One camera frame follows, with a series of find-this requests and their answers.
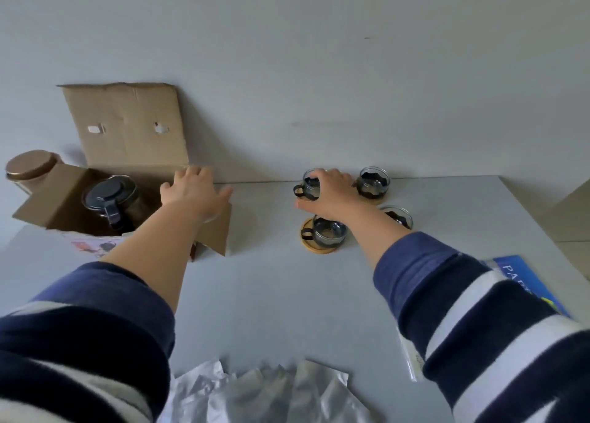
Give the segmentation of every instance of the blue cuff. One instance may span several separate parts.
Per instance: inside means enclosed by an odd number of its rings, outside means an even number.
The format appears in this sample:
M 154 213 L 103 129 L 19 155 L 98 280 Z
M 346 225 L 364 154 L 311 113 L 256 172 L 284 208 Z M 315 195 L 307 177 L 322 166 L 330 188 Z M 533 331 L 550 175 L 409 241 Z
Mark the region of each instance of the blue cuff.
M 404 236 L 385 251 L 375 267 L 373 284 L 387 300 L 395 319 L 426 277 L 458 253 L 422 232 Z
M 93 308 L 131 321 L 147 331 L 166 356 L 174 347 L 174 313 L 168 304 L 132 272 L 95 261 L 80 266 L 49 285 L 33 301 L 47 300 Z

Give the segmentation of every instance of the striped shirt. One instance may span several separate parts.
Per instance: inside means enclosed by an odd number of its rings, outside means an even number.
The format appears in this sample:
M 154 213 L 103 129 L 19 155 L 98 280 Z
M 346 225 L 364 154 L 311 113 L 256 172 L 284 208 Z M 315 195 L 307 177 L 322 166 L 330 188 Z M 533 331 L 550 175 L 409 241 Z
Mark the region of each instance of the striped shirt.
M 520 285 L 420 232 L 373 282 L 458 422 L 590 420 L 590 333 Z M 174 338 L 141 279 L 83 265 L 0 318 L 0 421 L 154 421 Z

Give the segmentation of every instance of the person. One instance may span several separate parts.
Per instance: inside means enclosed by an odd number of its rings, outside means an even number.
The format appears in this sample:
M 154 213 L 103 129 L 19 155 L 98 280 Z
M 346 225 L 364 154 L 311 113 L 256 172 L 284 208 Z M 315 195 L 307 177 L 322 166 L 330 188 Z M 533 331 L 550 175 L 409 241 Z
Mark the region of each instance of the person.
M 361 202 L 349 174 L 314 174 L 319 199 L 296 207 L 350 228 L 458 422 L 589 418 L 588 331 L 476 259 Z M 160 189 L 162 207 L 132 236 L 0 318 L 0 421 L 157 419 L 188 253 L 231 193 L 215 191 L 210 168 L 176 172 Z

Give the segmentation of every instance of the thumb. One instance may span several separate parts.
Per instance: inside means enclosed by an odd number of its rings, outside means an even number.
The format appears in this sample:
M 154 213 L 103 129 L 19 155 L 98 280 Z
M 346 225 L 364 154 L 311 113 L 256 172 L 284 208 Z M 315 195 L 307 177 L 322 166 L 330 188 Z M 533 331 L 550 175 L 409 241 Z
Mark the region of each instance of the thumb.
M 306 201 L 304 199 L 297 199 L 295 201 L 295 207 L 297 207 L 299 210 L 310 212 L 315 215 L 317 204 L 314 201 Z
M 233 192 L 234 189 L 230 185 L 226 185 L 219 191 L 219 197 L 224 201 L 229 201 Z

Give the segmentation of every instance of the table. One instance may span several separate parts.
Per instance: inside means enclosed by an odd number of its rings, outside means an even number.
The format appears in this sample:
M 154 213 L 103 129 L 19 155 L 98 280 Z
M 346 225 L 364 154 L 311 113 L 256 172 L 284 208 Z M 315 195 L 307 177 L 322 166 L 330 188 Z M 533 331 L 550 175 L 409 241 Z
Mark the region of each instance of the table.
M 172 368 L 221 358 L 244 372 L 307 358 L 351 373 L 351 390 L 390 422 L 451 422 L 435 385 L 413 383 L 395 322 L 354 238 L 328 255 L 307 251 L 293 208 L 296 182 L 234 186 L 228 256 L 190 263 L 176 314 Z M 397 179 L 384 204 L 407 208 L 415 229 L 480 259 L 518 254 L 580 322 L 590 324 L 590 283 L 496 176 Z M 2 309 L 16 307 L 93 260 L 26 226 L 0 255 Z

